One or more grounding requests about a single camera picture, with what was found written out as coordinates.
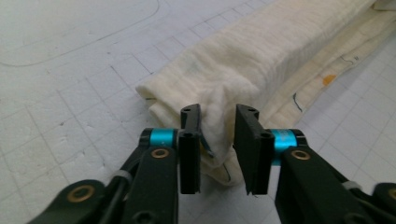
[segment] white cloth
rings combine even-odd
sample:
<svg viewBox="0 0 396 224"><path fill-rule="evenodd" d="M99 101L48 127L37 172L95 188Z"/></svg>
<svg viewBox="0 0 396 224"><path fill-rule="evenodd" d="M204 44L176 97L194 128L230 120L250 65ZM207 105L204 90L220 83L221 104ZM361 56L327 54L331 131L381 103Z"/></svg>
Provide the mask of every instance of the white cloth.
<svg viewBox="0 0 396 224"><path fill-rule="evenodd" d="M323 74L336 77L352 65L340 61L350 60L349 52L375 38L380 42L390 33L384 30L394 29L394 14L371 10L361 15L373 2L275 1L185 50L136 90L164 127L178 128L180 109L200 104L202 130L214 153L214 158L203 153L202 171L225 185L239 183L242 175L231 148L235 105L260 110L265 128L291 128L301 107L326 86ZM375 23L373 18L381 25L372 24L376 31L368 32L371 28L363 24Z"/></svg>

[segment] brass screw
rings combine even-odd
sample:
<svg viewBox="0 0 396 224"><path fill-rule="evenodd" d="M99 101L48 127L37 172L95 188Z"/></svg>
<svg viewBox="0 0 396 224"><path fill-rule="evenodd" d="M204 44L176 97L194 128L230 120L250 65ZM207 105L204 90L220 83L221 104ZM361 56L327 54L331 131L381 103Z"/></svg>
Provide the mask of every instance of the brass screw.
<svg viewBox="0 0 396 224"><path fill-rule="evenodd" d="M95 188L91 185L79 186L67 194L67 200L70 203L81 203L91 198L94 193Z"/></svg>
<svg viewBox="0 0 396 224"><path fill-rule="evenodd" d="M301 150L294 150L291 152L291 156L293 156L294 158L298 159L298 160L302 160L302 161L307 161L309 159L311 159L311 156Z"/></svg>
<svg viewBox="0 0 396 224"><path fill-rule="evenodd" d="M155 149L151 152L151 156L156 159L162 159L169 155L169 151L163 148Z"/></svg>
<svg viewBox="0 0 396 224"><path fill-rule="evenodd" d="M156 224L158 223L158 218L153 212L140 211L134 214L132 221L136 224Z"/></svg>
<svg viewBox="0 0 396 224"><path fill-rule="evenodd" d="M390 189L389 196L390 196L390 198L396 200L396 189Z"/></svg>

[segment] orange stain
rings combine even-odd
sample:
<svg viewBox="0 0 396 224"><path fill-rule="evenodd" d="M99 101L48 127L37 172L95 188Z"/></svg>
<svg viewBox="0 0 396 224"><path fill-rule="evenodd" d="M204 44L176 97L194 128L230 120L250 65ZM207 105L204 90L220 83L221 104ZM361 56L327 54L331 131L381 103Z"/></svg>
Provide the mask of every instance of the orange stain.
<svg viewBox="0 0 396 224"><path fill-rule="evenodd" d="M328 86L337 77L337 75L327 75L323 78L323 86Z"/></svg>

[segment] table surface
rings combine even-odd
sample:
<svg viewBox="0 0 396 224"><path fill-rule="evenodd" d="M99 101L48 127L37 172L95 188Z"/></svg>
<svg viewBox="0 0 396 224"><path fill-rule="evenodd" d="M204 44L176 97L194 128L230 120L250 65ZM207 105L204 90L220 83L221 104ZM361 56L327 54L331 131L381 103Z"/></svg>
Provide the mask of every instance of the table surface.
<svg viewBox="0 0 396 224"><path fill-rule="evenodd" d="M107 182L156 127L135 86L183 49L271 1L26 1L0 7L0 223L24 223L65 186ZM396 182L396 35L323 92L295 128L371 192ZM267 196L203 176L179 223L279 223Z"/></svg>

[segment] blue joint ring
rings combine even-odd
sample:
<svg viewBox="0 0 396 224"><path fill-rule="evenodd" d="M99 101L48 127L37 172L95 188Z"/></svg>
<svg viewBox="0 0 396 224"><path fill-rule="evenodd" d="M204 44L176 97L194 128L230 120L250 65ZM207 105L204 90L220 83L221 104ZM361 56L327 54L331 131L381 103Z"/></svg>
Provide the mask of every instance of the blue joint ring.
<svg viewBox="0 0 396 224"><path fill-rule="evenodd" d="M175 129L153 129L149 138L151 147L175 147Z"/></svg>
<svg viewBox="0 0 396 224"><path fill-rule="evenodd" d="M280 165L280 155L289 147L297 147L297 139L289 129L270 129L270 132L275 137L273 165Z"/></svg>

